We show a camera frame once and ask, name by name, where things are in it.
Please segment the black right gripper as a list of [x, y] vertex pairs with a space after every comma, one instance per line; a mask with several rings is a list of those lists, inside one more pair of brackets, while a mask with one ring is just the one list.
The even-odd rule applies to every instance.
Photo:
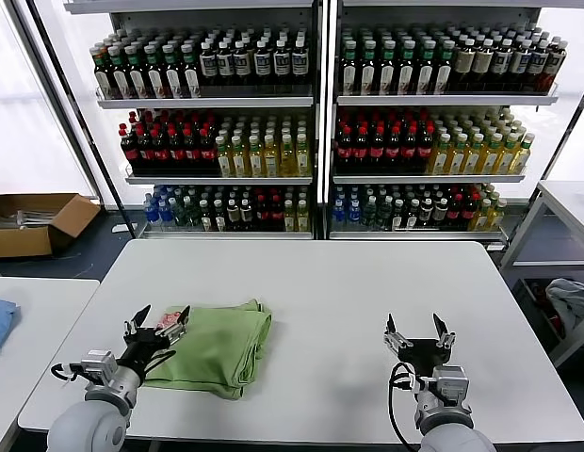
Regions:
[[417, 376], [431, 377], [436, 366], [447, 363], [450, 359], [450, 348], [456, 341], [456, 332], [449, 331], [446, 322], [437, 314], [433, 314], [433, 321], [438, 334], [436, 339], [407, 339], [396, 329], [394, 319], [388, 315], [383, 341], [391, 351], [398, 351], [397, 357], [410, 364]]

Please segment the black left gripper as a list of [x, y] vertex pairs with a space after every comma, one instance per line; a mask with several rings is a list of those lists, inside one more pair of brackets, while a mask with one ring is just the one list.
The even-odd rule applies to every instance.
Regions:
[[137, 311], [124, 322], [123, 339], [126, 349], [117, 360], [118, 366], [133, 370], [140, 378], [172, 357], [170, 344], [178, 342], [187, 332], [190, 307], [162, 314], [156, 328], [144, 328], [151, 305]]

